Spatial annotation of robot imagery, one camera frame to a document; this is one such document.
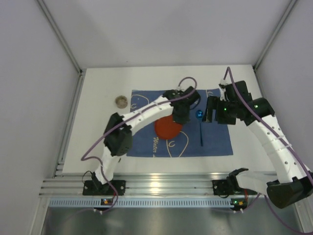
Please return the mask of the blue metal spoon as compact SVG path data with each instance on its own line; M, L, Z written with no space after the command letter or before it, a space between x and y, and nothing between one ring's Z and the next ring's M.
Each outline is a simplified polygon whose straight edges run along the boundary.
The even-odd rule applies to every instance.
M202 137L202 118L203 118L203 111L202 110L197 110L196 111L196 118L199 121L199 128L200 128L200 145L203 147L203 137Z

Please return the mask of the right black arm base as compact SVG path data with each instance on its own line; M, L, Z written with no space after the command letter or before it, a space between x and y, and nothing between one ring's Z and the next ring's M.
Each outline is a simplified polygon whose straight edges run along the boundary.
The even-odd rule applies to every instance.
M245 195L245 190L230 183L226 179L212 180L213 194L215 196L226 197L231 195Z

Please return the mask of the red plate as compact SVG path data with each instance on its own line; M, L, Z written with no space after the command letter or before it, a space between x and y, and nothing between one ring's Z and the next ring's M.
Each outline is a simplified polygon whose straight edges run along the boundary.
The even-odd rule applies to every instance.
M183 125L174 122L173 116L162 117L154 122L156 135L163 140L175 138L182 130Z

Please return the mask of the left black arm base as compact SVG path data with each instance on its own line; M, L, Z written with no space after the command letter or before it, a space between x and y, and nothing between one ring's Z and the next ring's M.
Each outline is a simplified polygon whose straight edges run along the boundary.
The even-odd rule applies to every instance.
M118 195L124 195L126 190L126 181L124 180L112 180L111 184L115 187ZM92 180L84 182L83 193L84 196L113 196L115 191L108 184L98 184Z

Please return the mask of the blue cloth placemat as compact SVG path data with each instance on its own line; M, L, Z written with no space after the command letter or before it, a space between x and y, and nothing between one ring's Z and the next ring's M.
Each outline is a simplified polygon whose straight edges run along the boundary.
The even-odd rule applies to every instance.
M128 157L180 158L180 157L211 157L233 154L228 126L202 122L203 147L200 145L199 121L197 110L205 110L207 97L218 96L218 89L198 90L201 101L190 111L190 121L183 125L180 133L173 139L163 140L154 130L154 122L139 130L133 137L133 146Z

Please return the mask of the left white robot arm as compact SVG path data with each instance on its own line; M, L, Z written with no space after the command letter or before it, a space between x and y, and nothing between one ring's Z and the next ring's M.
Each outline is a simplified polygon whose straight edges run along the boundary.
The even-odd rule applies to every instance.
M131 150L133 136L139 130L167 116L172 116L177 124L186 124L190 120L190 106L200 98L199 93L191 86L185 91L168 90L156 100L131 113L111 115L105 129L101 163L91 177L96 190L106 190L106 184L113 179L120 157Z

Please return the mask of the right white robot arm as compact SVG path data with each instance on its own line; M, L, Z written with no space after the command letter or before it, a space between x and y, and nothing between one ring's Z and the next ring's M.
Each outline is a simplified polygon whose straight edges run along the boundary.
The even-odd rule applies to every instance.
M249 189L267 196L278 208L294 204L313 193L309 180L312 172L303 169L289 151L290 143L283 134L275 112L263 97L253 99L245 81L219 84L220 96L210 95L203 122L234 125L239 119L256 136L276 172L276 176L239 168L229 173L227 188L222 194L234 194Z

